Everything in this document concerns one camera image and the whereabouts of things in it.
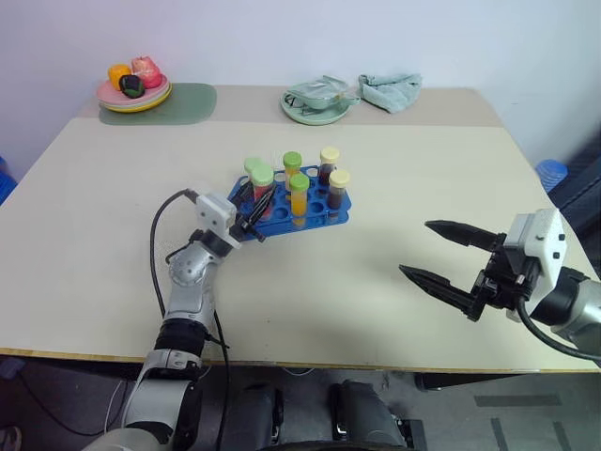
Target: dark red liquid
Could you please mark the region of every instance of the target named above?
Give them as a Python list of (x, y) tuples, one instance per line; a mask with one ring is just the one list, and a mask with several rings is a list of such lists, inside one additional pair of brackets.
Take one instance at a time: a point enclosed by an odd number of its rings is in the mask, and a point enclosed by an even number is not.
[[(261, 196), (271, 189), (271, 185), (267, 186), (253, 186), (254, 188), (254, 202), (259, 200)], [(268, 220), (271, 217), (271, 204), (267, 206), (263, 215), (261, 216), (261, 220)]]
[(342, 195), (328, 193), (328, 207), (333, 210), (338, 210), (342, 205)]
[(319, 170), (319, 183), (325, 186), (330, 185), (330, 174), (331, 171), (324, 171), (323, 169)]

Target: white wall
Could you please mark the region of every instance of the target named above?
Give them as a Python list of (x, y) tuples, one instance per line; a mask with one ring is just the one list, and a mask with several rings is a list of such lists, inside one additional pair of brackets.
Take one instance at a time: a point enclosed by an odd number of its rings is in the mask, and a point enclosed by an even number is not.
[(211, 84), (418, 71), (479, 89), (531, 163), (564, 160), (601, 121), (600, 22), (599, 0), (4, 0), (0, 154), (22, 177), (111, 64), (150, 54)]

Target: yellow cap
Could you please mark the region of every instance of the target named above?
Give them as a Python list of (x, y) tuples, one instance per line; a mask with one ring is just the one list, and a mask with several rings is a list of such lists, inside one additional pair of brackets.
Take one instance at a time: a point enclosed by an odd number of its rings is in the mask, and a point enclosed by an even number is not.
[(350, 182), (350, 174), (344, 169), (336, 169), (331, 171), (330, 174), (330, 186), (334, 188), (345, 188)]
[(340, 157), (340, 150), (333, 146), (321, 149), (321, 153), (319, 154), (322, 163), (336, 163), (338, 157)]

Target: green cap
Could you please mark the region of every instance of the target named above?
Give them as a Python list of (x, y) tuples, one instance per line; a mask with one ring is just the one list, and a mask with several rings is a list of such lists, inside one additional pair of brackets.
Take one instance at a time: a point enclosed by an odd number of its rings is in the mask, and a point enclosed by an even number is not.
[(257, 157), (245, 158), (244, 159), (244, 170), (250, 174), (251, 172), (253, 172), (253, 169), (255, 169), (257, 166), (259, 166), (262, 163), (263, 162), (261, 161), (261, 159), (257, 158)]
[(273, 183), (273, 169), (268, 164), (258, 164), (251, 172), (251, 181), (255, 186), (271, 185)]
[(306, 191), (309, 189), (309, 178), (299, 172), (290, 178), (290, 190)]
[(286, 152), (284, 154), (284, 167), (296, 169), (301, 167), (302, 157), (298, 152)]

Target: plastic bag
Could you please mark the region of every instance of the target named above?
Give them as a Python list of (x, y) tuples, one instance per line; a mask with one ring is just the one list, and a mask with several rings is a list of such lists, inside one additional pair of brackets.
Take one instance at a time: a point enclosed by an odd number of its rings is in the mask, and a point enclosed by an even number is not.
[(325, 110), (341, 100), (350, 104), (359, 102), (359, 98), (347, 97), (348, 84), (342, 80), (324, 75), (313, 82), (301, 83), (290, 87), (287, 92), (297, 97), (305, 105), (316, 110)]

